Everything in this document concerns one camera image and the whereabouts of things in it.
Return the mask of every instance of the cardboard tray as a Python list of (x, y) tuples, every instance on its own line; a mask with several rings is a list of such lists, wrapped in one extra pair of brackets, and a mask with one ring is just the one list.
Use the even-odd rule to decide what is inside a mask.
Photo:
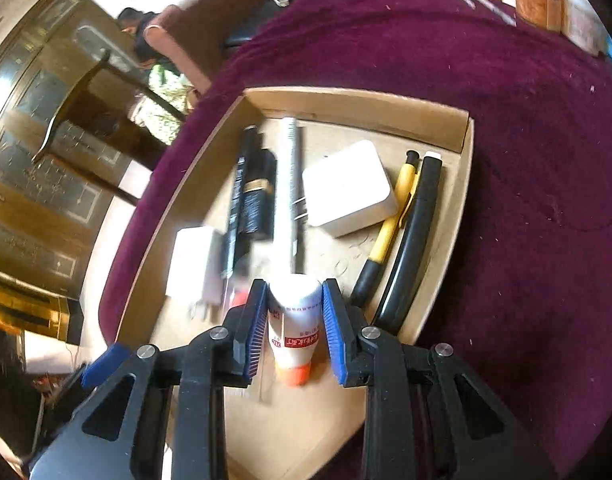
[[(358, 140), (369, 139), (394, 183), (407, 150), (417, 150), (421, 156), (427, 150), (441, 153), (438, 204), (422, 261), (425, 272), (417, 278), (419, 290), (398, 334), (405, 343), (416, 341), (457, 238), (470, 177), (474, 121), (466, 111), (393, 94), (282, 87), (244, 91), (186, 171), (132, 285), (119, 342), (137, 348), (150, 340), (160, 349), (174, 348), (188, 344), (216, 324), (216, 319), (191, 320), (185, 308), (164, 297), (175, 235), (181, 228), (201, 224), (224, 230), (242, 129), (258, 125), (264, 133), (264, 145), (272, 149), (279, 131), (278, 119), (286, 116), (297, 117), (303, 128), (304, 168)], [(305, 272), (321, 280), (336, 278), (348, 297), (379, 225), (337, 239), (318, 228), (304, 229)], [(265, 277), (269, 269), (268, 249), (268, 244), (255, 245), (251, 269), (256, 277)], [(385, 276), (393, 259), (391, 254)], [(368, 319), (372, 319), (385, 283), (383, 279), (367, 309)], [(310, 478), (356, 433), (365, 416), (364, 389), (338, 386), (329, 366), (325, 338), (315, 351), (311, 380), (306, 386), (288, 388), (275, 380), (272, 352), (267, 349), (255, 387), (243, 395), (229, 392), (225, 402), (232, 478)]]

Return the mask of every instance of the red label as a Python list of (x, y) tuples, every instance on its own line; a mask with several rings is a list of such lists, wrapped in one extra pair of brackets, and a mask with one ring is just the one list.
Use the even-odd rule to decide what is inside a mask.
[(283, 339), (283, 345), (286, 348), (304, 348), (306, 346), (314, 345), (318, 340), (319, 331), (306, 337), (285, 337)]

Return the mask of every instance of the screw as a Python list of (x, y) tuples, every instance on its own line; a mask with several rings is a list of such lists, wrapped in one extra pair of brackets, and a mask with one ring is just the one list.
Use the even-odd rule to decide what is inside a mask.
[(139, 359), (148, 359), (155, 355), (155, 347), (153, 345), (144, 345), (137, 348), (137, 357)]
[(361, 329), (361, 335), (366, 339), (376, 339), (381, 335), (381, 330), (376, 326), (365, 326)]
[(211, 330), (211, 339), (219, 341), (228, 337), (228, 329), (225, 326), (216, 326)]
[(435, 352), (437, 352), (441, 357), (450, 357), (454, 350), (448, 343), (439, 343), (435, 346)]

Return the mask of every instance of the yellow and black pen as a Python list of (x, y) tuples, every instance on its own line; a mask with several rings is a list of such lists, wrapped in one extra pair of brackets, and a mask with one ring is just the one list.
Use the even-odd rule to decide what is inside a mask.
[(404, 213), (410, 191), (415, 183), (415, 164), (419, 161), (419, 153), (410, 150), (406, 153), (406, 163), (399, 170), (399, 176), (395, 184), (395, 197), (399, 209), (397, 214), (384, 220), (377, 240), (372, 247), (371, 254), (364, 264), (359, 278), (355, 283), (353, 292), (350, 296), (351, 305), (360, 308), (366, 307), (368, 302), (377, 290), (379, 280), (384, 270), (384, 262), (390, 253), (392, 240), (395, 239), (395, 234), (399, 227), (399, 219)]

